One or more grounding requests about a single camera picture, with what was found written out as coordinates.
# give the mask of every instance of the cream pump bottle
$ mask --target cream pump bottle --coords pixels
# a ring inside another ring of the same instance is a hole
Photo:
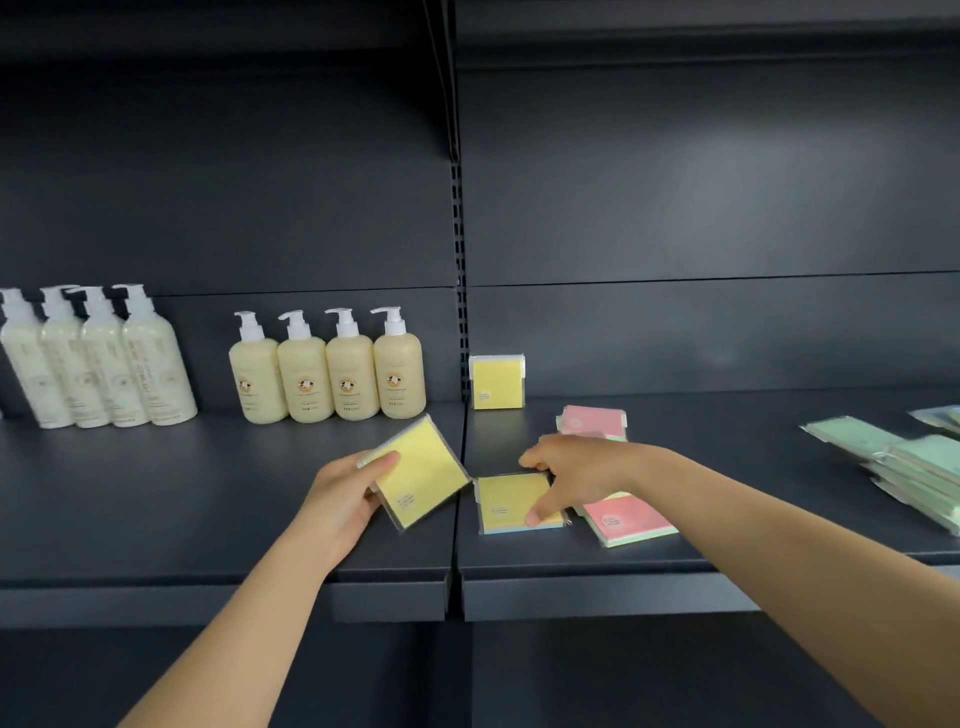
[[[86,293],[86,323],[80,332],[86,359],[100,384],[100,394],[110,421],[116,427],[136,427],[150,421],[140,399],[127,346],[123,340],[123,321],[113,312],[113,301],[104,297],[102,286],[71,288],[68,293]]]
[[[130,317],[123,327],[123,340],[150,421],[154,425],[178,425],[193,419],[197,402],[174,328],[154,311],[154,302],[140,283],[117,283],[113,287],[127,289]]]
[[[380,409],[387,417],[408,420],[426,407],[423,380],[423,348],[420,339],[407,333],[399,306],[375,308],[371,313],[387,314],[384,335],[373,344]]]
[[[265,338],[252,311],[237,311],[240,341],[230,347],[230,368],[243,416],[254,425],[269,425],[287,416],[283,382],[277,366],[276,341]]]
[[[330,389],[337,414],[345,420],[366,420],[380,409],[373,368],[373,343],[361,336],[352,308],[329,308],[340,315],[337,336],[326,345]]]
[[[60,383],[40,347],[40,321],[19,288],[0,290],[7,322],[0,328],[0,344],[13,366],[36,423],[42,429],[73,424]]]
[[[318,423],[333,414],[330,373],[326,369],[326,344],[310,335],[303,311],[287,311],[286,341],[276,349],[280,378],[290,416],[299,423]]]
[[[73,314],[73,306],[63,297],[62,288],[41,288],[43,312],[47,323],[40,331],[40,346],[60,381],[67,406],[77,427],[102,427],[110,424],[107,406],[100,397],[100,383],[87,361],[80,332],[83,324]]]

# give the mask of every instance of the white pump bottle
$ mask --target white pump bottle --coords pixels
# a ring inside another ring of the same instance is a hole
[[[299,423],[318,423],[333,414],[330,373],[326,368],[326,344],[310,335],[303,311],[287,311],[287,335],[276,350],[280,376],[290,416]]]
[[[380,408],[387,417],[408,420],[417,417],[426,407],[423,348],[420,339],[407,333],[399,306],[384,306],[371,311],[383,312],[387,314],[385,333],[373,344]]]
[[[136,427],[150,421],[140,399],[140,388],[127,358],[123,321],[113,312],[113,301],[103,286],[71,288],[68,293],[86,293],[86,323],[80,332],[86,359],[100,382],[100,394],[110,421],[117,427]]]
[[[40,332],[40,346],[60,381],[77,427],[102,427],[110,424],[110,415],[100,397],[100,382],[80,341],[83,324],[74,316],[73,306],[61,291],[76,287],[71,284],[40,289],[43,312],[47,315],[47,323]]]
[[[197,402],[183,366],[180,345],[170,322],[154,311],[140,283],[117,283],[127,289],[130,317],[123,327],[140,396],[154,425],[178,425],[197,416]]]
[[[337,337],[326,345],[330,389],[337,414],[345,420],[366,420],[380,409],[373,368],[373,342],[361,336],[352,308],[329,308],[340,315]]]
[[[7,323],[0,328],[0,343],[13,366],[23,394],[42,429],[69,427],[73,415],[60,383],[40,346],[40,321],[23,300],[19,288],[0,290]]]
[[[287,416],[283,382],[276,359],[276,341],[265,338],[252,311],[237,311],[240,341],[230,347],[230,368],[243,415],[255,425],[269,425]]]

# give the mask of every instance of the pink sticky note pad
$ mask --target pink sticky note pad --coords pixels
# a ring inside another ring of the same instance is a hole
[[[560,432],[562,435],[593,435],[597,433],[614,440],[627,439],[627,413],[622,409],[581,407],[568,404],[564,408]]]
[[[593,522],[608,539],[660,531],[673,524],[638,497],[624,496],[584,506]]]

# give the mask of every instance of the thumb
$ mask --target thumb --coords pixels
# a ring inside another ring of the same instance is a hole
[[[523,522],[530,527],[540,525],[545,519],[550,518],[555,513],[560,513],[560,511],[569,508],[571,505],[574,505],[574,503],[569,500],[569,496],[566,494],[566,488],[563,487],[561,480],[557,478],[554,480],[553,487],[540,496],[537,502],[533,504],[533,507]]]

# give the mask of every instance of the stack of sticky notes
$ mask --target stack of sticky notes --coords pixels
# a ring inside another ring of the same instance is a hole
[[[588,503],[584,511],[587,523],[606,548],[677,533],[652,506],[626,494]]]
[[[480,512],[480,533],[514,533],[565,525],[563,514],[556,513],[534,527],[523,520],[534,503],[550,489],[544,473],[517,473],[478,477],[474,487]]]
[[[605,437],[627,441],[627,413],[622,409],[582,407],[568,404],[557,417],[557,431],[562,435]]]
[[[467,471],[430,415],[424,415],[372,449],[357,467],[362,468],[392,450],[400,453],[400,462],[389,474],[377,479],[376,489],[401,532],[470,482]]]
[[[524,404],[526,357],[519,354],[471,356],[468,360],[473,409],[519,409]]]

